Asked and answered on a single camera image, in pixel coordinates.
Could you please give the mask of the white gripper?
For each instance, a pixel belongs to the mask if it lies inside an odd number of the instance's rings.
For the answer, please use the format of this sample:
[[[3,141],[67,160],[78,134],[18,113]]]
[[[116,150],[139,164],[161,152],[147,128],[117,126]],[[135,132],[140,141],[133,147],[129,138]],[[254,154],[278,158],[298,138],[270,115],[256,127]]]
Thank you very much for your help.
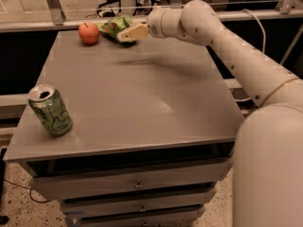
[[[154,38],[175,38],[183,40],[187,33],[181,23],[181,9],[156,8],[148,15],[146,25],[136,24],[117,33],[122,42],[145,39],[149,33]]]

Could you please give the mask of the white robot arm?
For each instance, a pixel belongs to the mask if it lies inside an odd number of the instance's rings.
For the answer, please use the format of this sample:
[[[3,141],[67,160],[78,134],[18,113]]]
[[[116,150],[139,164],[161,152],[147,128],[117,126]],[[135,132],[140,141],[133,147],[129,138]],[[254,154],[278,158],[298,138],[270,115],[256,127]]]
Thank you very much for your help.
[[[303,80],[229,30],[208,3],[154,9],[123,42],[154,38],[210,46],[257,105],[234,146],[233,227],[303,227]]]

